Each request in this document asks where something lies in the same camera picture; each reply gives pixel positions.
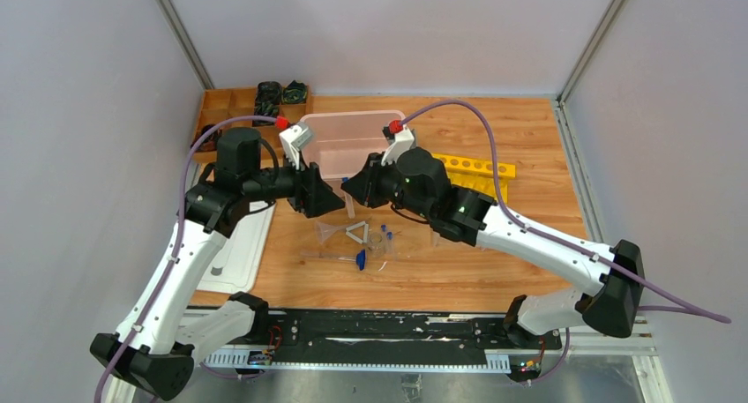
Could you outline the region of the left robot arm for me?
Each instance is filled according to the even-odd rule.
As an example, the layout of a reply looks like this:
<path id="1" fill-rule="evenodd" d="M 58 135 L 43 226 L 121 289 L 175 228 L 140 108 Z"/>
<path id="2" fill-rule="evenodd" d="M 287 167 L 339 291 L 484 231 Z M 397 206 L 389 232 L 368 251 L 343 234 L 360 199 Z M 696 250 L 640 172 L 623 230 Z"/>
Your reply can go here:
<path id="1" fill-rule="evenodd" d="M 108 376 L 169 401 L 208 355 L 230 341 L 242 337 L 258 344 L 273 336 L 268 303 L 245 292 L 232 294 L 192 326 L 181 326 L 181 320 L 214 258 L 251 215 L 252 203 L 285 199 L 308 218 L 344 207 L 318 164 L 303 159 L 312 138 L 306 124 L 288 126 L 280 133 L 283 156 L 262 168 L 261 153 L 269 144 L 258 130 L 236 127 L 220 136 L 216 161 L 182 191 L 173 235 L 138 302 L 114 332 L 93 339 L 91 354 Z"/>

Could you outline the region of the clear plastic funnel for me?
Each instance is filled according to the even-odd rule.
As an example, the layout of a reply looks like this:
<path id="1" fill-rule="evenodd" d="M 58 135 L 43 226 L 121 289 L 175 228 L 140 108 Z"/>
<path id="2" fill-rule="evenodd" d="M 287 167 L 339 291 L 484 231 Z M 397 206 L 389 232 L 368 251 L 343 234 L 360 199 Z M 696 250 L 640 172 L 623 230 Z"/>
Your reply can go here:
<path id="1" fill-rule="evenodd" d="M 333 225 L 333 224 L 328 224 L 328 223 L 324 223 L 321 221 L 316 221 L 315 222 L 315 233 L 316 233 L 319 243 L 320 244 L 325 243 L 333 235 L 339 232 L 345 235 L 345 228 L 349 225 L 351 224 Z"/>

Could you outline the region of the white clay triangle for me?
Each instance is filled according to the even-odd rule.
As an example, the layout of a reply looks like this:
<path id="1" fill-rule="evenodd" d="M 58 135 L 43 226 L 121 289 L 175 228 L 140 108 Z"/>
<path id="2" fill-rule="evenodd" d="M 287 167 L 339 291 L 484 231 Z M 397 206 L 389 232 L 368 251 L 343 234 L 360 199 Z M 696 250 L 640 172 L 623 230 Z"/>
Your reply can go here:
<path id="1" fill-rule="evenodd" d="M 345 235 L 358 244 L 369 241 L 370 224 L 368 220 L 357 221 L 345 228 Z"/>

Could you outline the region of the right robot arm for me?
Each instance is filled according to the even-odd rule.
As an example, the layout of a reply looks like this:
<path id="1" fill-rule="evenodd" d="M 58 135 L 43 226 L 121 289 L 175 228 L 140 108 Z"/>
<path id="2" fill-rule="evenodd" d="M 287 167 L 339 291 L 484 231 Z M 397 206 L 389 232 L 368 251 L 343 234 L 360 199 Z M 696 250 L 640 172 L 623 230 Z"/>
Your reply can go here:
<path id="1" fill-rule="evenodd" d="M 504 335 L 527 347 L 551 330 L 586 325 L 615 338 L 632 335 L 643 287 L 640 247 L 594 243 L 564 234 L 451 183 L 441 160 L 416 147 L 392 164 L 372 153 L 341 188 L 370 208 L 392 205 L 423 218 L 446 240 L 519 257 L 564 278 L 570 288 L 512 300 Z"/>

